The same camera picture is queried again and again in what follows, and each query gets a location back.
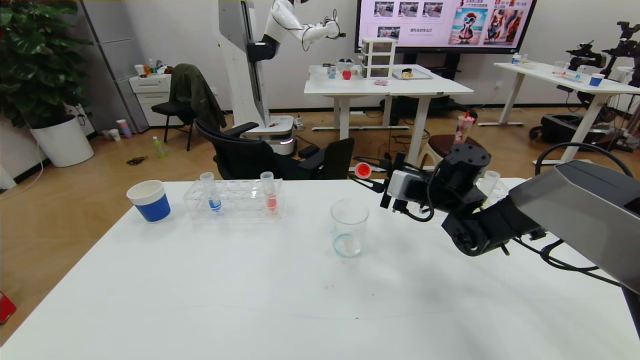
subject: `white cabinet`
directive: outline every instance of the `white cabinet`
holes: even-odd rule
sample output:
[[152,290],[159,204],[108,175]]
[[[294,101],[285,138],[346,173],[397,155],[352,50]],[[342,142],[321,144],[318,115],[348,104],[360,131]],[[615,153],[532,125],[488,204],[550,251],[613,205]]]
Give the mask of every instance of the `white cabinet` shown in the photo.
[[[136,97],[138,97],[138,102],[149,126],[165,126],[166,116],[154,113],[151,107],[169,101],[171,74],[149,76],[148,78],[131,78],[129,83]],[[183,123],[178,117],[174,116],[169,118],[169,125],[183,125]]]

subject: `stool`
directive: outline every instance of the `stool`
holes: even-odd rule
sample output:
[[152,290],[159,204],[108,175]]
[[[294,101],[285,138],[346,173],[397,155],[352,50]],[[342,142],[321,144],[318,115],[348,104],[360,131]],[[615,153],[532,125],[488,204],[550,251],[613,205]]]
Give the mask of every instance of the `stool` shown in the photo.
[[158,104],[151,107],[151,111],[154,113],[166,115],[166,125],[164,127],[164,142],[166,142],[166,136],[169,132],[169,118],[177,116],[180,120],[189,126],[189,131],[182,129],[176,129],[183,133],[189,134],[189,140],[187,141],[187,151],[191,150],[191,135],[193,134],[193,121],[198,117],[196,113],[191,109],[190,101],[172,101]]
[[[429,138],[427,144],[422,148],[418,160],[421,161],[420,167],[424,166],[427,156],[431,156],[433,164],[438,165],[444,158],[451,153],[451,147],[453,147],[453,140],[455,135],[434,135]],[[471,137],[467,138],[465,142],[469,145],[484,147]]]

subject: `chair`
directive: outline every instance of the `chair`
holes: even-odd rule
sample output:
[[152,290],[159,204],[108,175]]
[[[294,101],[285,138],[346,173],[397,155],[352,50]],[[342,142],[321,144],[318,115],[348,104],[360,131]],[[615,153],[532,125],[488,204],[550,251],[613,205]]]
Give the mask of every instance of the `chair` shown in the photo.
[[189,131],[175,128],[178,131],[189,134],[189,140],[187,140],[187,151],[191,150],[191,136],[193,134],[193,121],[198,117],[195,111],[191,109],[191,102],[189,101],[170,101],[164,102],[151,107],[151,111],[154,113],[162,114],[166,116],[166,125],[164,127],[164,142],[166,142],[167,134],[169,133],[169,118],[177,116],[180,120],[189,126]]
[[[420,167],[424,166],[427,156],[431,156],[434,165],[438,165],[444,158],[451,153],[451,147],[453,147],[453,140],[455,135],[434,135],[429,138],[427,144],[422,148],[418,160],[421,161]],[[467,138],[465,142],[469,145],[484,147],[471,137]]]
[[331,143],[315,154],[312,151],[307,159],[298,161],[274,153],[271,146],[262,140],[240,138],[243,133],[258,127],[254,122],[223,133],[213,131],[201,119],[195,120],[195,126],[202,137],[215,147],[213,160],[225,180],[259,179],[265,171],[285,180],[346,179],[349,173],[355,144],[352,138]]

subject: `white plant pot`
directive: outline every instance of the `white plant pot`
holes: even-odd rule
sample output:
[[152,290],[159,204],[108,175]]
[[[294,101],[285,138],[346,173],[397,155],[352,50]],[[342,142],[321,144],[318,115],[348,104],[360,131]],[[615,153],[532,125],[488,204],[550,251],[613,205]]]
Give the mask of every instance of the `white plant pot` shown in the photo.
[[76,117],[59,125],[29,131],[56,167],[69,167],[93,156],[93,149]]

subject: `green bottle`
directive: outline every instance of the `green bottle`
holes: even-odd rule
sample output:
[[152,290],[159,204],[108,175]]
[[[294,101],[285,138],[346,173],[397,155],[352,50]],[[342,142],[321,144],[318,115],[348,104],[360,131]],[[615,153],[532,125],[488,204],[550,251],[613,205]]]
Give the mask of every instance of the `green bottle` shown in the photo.
[[161,159],[166,158],[166,152],[164,152],[164,149],[162,148],[162,143],[156,136],[154,136],[154,146],[158,150],[158,156],[160,156]]

